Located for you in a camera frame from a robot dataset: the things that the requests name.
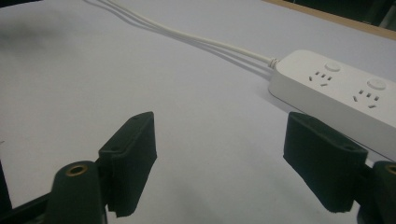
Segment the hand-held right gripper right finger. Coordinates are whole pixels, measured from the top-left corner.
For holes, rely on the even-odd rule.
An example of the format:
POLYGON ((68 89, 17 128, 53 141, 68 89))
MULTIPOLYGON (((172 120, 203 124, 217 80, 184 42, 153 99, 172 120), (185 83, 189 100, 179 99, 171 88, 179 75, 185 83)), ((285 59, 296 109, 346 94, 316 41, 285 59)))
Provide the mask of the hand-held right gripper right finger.
POLYGON ((367 155, 366 149, 322 121, 289 113, 283 158, 329 211, 351 209, 367 155))

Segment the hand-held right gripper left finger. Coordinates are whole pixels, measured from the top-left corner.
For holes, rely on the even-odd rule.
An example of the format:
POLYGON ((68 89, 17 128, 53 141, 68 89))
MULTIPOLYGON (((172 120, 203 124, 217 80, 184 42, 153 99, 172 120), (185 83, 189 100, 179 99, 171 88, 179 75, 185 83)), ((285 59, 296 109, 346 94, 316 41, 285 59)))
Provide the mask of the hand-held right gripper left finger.
POLYGON ((156 159, 154 113, 129 118, 99 150, 99 165, 110 173, 109 211, 117 217, 135 211, 156 159))

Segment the white power strip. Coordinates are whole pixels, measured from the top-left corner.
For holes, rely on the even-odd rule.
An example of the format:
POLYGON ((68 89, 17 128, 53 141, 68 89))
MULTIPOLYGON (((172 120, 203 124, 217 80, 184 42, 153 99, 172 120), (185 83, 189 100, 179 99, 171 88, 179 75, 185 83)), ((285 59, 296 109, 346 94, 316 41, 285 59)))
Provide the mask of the white power strip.
POLYGON ((269 66, 276 98, 396 161, 395 82, 302 49, 269 66))

